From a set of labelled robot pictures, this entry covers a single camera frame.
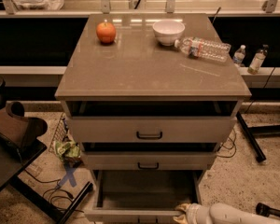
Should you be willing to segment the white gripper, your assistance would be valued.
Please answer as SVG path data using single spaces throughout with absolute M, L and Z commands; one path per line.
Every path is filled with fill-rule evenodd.
M 175 208 L 176 211 L 186 212 L 186 217 L 173 217 L 177 224 L 212 224 L 209 216 L 209 207 L 204 207 L 197 203 L 182 203 Z

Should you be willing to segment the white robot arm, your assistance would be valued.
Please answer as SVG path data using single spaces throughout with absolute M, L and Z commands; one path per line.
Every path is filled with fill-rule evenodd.
M 224 203 L 206 207 L 197 203 L 182 203 L 175 208 L 181 214 L 173 217 L 177 224 L 280 224 L 280 210 L 258 203 L 256 213 L 244 212 Z

